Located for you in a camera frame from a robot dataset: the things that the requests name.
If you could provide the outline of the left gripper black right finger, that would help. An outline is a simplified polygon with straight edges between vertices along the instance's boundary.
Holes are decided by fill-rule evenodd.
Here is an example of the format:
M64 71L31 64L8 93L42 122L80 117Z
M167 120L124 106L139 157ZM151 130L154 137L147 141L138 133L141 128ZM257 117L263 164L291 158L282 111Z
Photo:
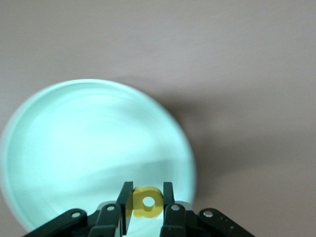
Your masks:
M252 234L214 208L195 214L174 200L171 182L163 184L161 237L250 237Z

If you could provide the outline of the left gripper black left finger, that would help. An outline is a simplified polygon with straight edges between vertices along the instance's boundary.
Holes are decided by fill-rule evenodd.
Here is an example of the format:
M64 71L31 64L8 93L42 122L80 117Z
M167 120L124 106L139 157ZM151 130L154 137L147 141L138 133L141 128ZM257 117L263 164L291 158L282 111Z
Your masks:
M133 210L133 182L124 182L116 201L100 204L88 215L70 209L36 228L27 237L121 237L127 234Z

